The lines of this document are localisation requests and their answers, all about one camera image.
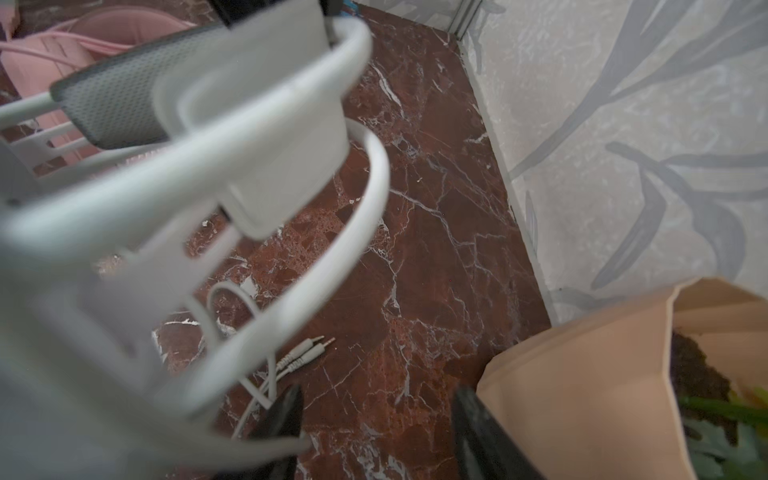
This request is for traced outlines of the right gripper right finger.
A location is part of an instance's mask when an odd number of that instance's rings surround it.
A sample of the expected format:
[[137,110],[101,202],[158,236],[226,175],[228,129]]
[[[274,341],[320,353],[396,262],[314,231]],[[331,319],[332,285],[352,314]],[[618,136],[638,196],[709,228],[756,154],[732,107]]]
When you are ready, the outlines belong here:
[[454,394],[452,428],[461,479],[544,479],[469,386]]

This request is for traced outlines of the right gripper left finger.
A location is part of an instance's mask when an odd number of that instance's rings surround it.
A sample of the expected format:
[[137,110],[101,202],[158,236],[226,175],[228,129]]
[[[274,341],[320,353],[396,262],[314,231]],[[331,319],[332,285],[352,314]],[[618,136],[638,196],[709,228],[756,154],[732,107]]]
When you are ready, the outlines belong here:
[[[299,385],[290,385],[276,400],[265,418],[251,431],[248,440],[271,437],[298,437],[302,427],[304,398]],[[212,480],[292,480],[297,467],[297,457],[289,456],[258,468],[220,472]]]

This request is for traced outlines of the white headphones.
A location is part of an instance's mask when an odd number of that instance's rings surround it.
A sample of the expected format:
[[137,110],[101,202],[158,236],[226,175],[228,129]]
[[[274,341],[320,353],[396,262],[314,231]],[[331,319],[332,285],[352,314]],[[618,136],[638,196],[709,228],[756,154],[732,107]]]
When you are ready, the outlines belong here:
[[[222,25],[104,59],[4,105],[1,475],[155,479],[297,456],[309,441],[234,440],[228,391],[298,333],[371,241],[389,191],[377,136],[343,98],[372,54],[365,21],[317,1],[222,3]],[[195,291],[243,239],[264,240],[360,143],[364,195],[329,249],[222,338]]]

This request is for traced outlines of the pink headphones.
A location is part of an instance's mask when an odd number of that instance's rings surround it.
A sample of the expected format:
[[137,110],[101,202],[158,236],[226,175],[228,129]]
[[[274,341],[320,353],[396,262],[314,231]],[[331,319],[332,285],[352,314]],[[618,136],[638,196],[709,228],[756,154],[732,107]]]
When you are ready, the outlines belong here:
[[101,59],[195,26],[157,9],[122,5],[12,39],[15,14],[13,8],[1,9],[1,25],[8,29],[1,65],[24,99],[46,93],[53,83]]

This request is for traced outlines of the beige flower pot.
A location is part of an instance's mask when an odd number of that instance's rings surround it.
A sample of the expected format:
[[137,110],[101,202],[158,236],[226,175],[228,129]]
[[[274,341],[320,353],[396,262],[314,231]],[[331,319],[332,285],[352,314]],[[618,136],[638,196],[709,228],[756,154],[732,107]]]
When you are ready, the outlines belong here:
[[669,379],[677,333],[739,393],[766,385],[766,300],[701,278],[509,348],[487,364],[477,394],[548,479],[691,479]]

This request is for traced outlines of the green artificial plant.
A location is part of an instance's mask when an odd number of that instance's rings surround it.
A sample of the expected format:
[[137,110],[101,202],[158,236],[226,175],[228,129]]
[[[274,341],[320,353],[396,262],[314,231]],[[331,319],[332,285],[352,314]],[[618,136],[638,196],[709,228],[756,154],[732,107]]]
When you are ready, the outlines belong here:
[[767,390],[726,400],[678,398],[686,447],[698,479],[767,477]]

